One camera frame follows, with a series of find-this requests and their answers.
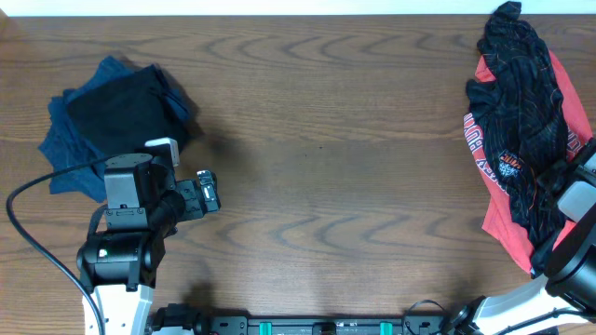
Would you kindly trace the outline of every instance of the red cloth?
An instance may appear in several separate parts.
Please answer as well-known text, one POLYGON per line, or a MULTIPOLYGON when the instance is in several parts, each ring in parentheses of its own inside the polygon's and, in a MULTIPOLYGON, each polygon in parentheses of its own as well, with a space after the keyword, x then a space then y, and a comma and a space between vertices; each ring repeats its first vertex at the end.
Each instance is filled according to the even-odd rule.
MULTIPOLYGON (((571 84, 569 75, 567 75, 567 72, 557 57, 552 52, 549 53, 557 78, 557 84, 563 94, 562 112, 569 127, 567 160, 572 160, 579 149, 592 137, 592 130, 589 126, 586 112, 577 96, 576 89, 571 84)), ((482 82, 495 80, 493 74, 487 68, 483 57, 481 57, 478 63, 476 77, 482 82)), ((491 194, 491 202, 489 203, 482 229, 499 240, 511 258, 523 271, 529 274, 532 269, 530 257, 532 256, 534 247, 528 239, 527 231, 511 220, 509 195, 500 188, 496 181, 496 176, 486 162, 486 156, 482 149, 482 129, 476 125, 472 114, 466 114, 464 116, 464 134, 476 165, 481 171, 482 179, 491 194)), ((565 227, 561 231, 555 247, 571 232, 575 225, 572 221, 565 223, 565 227)))

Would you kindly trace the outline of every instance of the tabletop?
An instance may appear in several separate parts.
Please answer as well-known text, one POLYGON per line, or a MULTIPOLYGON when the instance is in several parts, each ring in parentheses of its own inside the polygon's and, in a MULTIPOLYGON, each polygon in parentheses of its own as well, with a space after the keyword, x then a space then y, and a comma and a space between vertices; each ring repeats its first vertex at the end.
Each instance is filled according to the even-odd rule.
MULTIPOLYGON (((596 20, 522 16, 596 123, 596 20)), ((196 104, 179 179, 218 175, 222 210, 167 239, 154 308, 392 315, 530 280, 481 229, 489 195, 464 141, 486 16, 18 18, 0 37, 0 200, 51 170, 47 104, 108 55, 156 63, 196 104)), ((76 273, 99 204, 16 203, 76 273)), ((81 296, 0 217, 0 333, 79 334, 81 296)), ((588 334, 593 326, 565 327, 588 334)))

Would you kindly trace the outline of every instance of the blue cloth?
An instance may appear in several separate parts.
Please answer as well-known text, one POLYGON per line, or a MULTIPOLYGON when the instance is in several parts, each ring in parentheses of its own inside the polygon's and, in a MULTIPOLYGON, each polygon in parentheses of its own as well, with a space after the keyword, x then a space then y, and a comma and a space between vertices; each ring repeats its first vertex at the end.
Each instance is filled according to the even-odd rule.
MULTIPOLYGON (((96 73, 81 88, 66 89, 61 97, 51 99, 47 109, 52 124, 46 139, 39 145, 39 151, 54 167, 54 171, 84 164, 105 156, 90 141, 78 133, 66 113, 66 105, 94 88, 131 74, 134 74, 134 71, 127 68, 119 60, 109 56, 102 60, 96 73)), ((164 85, 167 86, 165 77, 163 81, 164 85)), ((190 118, 180 91, 169 88, 166 99, 172 111, 176 113, 181 121, 185 122, 190 118)), ((103 183, 104 170, 105 164, 101 163, 94 167, 81 168, 56 177, 49 184, 49 192, 51 194, 60 194, 79 191, 98 203, 103 202, 106 198, 103 183)))

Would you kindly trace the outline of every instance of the white background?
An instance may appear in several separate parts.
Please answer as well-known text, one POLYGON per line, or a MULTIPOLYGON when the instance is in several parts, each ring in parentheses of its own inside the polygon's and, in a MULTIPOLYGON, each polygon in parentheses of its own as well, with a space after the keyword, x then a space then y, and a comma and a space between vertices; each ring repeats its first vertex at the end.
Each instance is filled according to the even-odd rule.
MULTIPOLYGON (((0 0, 8 16, 489 14, 505 0, 0 0)), ((525 0, 523 14, 596 14, 596 0, 525 0)))

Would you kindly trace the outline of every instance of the garment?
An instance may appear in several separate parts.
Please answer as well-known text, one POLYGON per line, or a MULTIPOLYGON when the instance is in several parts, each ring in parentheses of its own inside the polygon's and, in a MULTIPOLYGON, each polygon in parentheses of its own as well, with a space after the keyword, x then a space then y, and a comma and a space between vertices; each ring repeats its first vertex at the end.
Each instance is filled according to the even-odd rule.
MULTIPOLYGON (((569 75, 552 52, 550 52, 550 59, 557 84, 563 94, 562 112, 569 127, 566 148, 567 160, 571 161, 581 147, 592 137, 592 131, 586 112, 569 79, 569 75)), ((495 77, 486 66, 484 57, 481 57, 478 63, 476 77, 482 82, 495 80, 495 77)), ((466 114, 464 116, 464 133, 469 149, 481 172, 482 179, 491 194, 491 201, 484 218, 482 229, 496 238, 511 258, 526 273, 530 274, 532 269, 530 257, 534 253, 534 247, 528 239, 527 231, 511 219, 509 195, 499 187, 493 170, 486 162, 486 156, 482 147, 484 134, 480 126, 476 124, 472 114, 466 114)), ((565 222, 554 247, 571 232, 575 225, 572 221, 565 222)))
POLYGON ((163 137, 182 149, 188 132, 168 94, 168 83, 152 65, 72 100, 66 111, 76 130, 105 154, 132 153, 163 137))
MULTIPOLYGON (((47 109, 52 124, 45 140, 39 145, 39 150, 55 171, 106 155, 88 139, 81 136, 66 112, 67 104, 107 82, 131 74, 134 74, 134 71, 109 56, 100 62, 96 73, 81 88, 66 89, 62 96, 51 99, 47 109)), ((182 121, 189 119, 188 109, 179 91, 170 89, 167 92, 167 102, 182 121)), ((79 191, 97 202, 102 202, 106 198, 103 170, 104 164, 98 164, 56 177, 50 182, 50 193, 79 191)))
POLYGON ((470 80, 467 96, 486 161, 509 194, 512 220, 528 232, 531 263, 541 273, 565 217, 547 206, 549 194, 536 178, 565 158, 568 127, 547 46, 518 20, 520 12, 520 3, 507 2, 486 23, 478 49, 495 80, 470 80))

